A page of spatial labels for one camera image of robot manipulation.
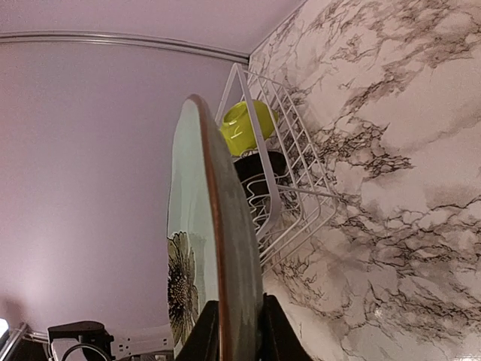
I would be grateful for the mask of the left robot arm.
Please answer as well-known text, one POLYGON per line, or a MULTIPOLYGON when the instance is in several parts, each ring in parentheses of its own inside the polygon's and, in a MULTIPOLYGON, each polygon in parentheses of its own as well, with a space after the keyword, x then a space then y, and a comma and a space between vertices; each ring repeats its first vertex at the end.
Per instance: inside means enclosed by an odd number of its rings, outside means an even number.
POLYGON ((113 336, 97 321, 51 326, 47 336, 51 360, 115 360, 113 336))

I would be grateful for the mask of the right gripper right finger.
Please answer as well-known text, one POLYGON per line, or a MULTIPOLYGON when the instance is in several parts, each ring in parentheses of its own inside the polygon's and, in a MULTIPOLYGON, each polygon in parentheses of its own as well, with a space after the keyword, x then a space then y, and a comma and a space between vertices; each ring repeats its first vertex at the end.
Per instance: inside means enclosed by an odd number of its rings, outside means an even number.
POLYGON ((311 361, 302 347, 276 296, 264 294, 260 319, 262 346, 260 360, 311 361))

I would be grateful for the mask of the light green flower plate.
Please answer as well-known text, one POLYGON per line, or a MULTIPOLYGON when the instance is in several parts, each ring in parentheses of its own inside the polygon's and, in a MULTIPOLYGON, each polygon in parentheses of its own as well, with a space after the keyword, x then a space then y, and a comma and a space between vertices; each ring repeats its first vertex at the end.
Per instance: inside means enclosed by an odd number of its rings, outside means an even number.
POLYGON ((218 360, 254 360, 262 342, 256 234, 225 140, 198 95, 184 101, 174 133, 167 247, 175 357, 214 300, 218 360))

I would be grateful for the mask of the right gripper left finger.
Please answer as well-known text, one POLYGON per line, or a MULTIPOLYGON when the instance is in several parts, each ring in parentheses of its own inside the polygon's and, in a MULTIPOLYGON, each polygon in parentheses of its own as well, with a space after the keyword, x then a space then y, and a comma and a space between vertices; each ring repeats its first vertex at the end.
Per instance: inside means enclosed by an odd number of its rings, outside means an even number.
POLYGON ((207 302, 175 361, 219 359, 219 302, 207 302))

